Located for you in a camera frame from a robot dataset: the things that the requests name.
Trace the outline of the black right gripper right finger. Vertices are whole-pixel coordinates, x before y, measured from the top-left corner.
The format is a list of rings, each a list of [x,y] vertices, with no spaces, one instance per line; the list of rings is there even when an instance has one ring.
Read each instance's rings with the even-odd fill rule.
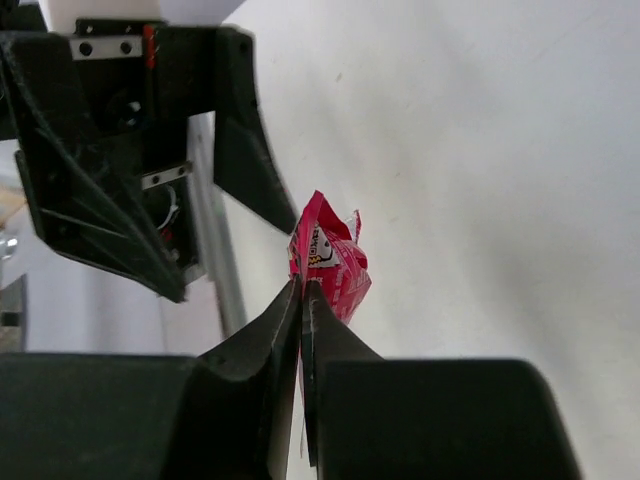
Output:
[[[577,479],[544,376],[529,362],[386,359],[304,290],[310,464],[321,479]]]

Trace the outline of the red small snack packet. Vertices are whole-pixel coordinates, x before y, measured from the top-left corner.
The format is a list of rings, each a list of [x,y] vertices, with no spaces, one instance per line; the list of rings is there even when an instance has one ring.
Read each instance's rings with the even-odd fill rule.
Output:
[[[304,207],[290,237],[289,271],[303,282],[315,281],[338,320],[349,324],[372,281],[368,259],[359,246],[360,212],[342,220],[323,193]]]

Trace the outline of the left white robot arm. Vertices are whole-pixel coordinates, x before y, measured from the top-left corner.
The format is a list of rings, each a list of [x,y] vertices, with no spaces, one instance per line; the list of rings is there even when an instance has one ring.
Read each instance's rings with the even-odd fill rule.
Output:
[[[290,233],[250,32],[173,24],[157,1],[2,3],[1,136],[57,254],[182,301],[199,263],[187,150],[201,114],[212,184]]]

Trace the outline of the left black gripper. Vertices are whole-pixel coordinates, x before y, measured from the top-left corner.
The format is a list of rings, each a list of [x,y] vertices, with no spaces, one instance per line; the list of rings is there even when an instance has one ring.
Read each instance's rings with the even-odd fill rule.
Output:
[[[214,183],[284,234],[296,225],[237,28],[87,18],[70,36],[4,34],[1,112],[36,235],[175,303],[199,263],[190,117],[215,116]]]

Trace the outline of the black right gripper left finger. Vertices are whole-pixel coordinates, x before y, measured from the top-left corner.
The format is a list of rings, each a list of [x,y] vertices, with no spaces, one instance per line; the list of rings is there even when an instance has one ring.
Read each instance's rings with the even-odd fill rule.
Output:
[[[208,352],[1,358],[5,479],[282,479],[301,282]]]

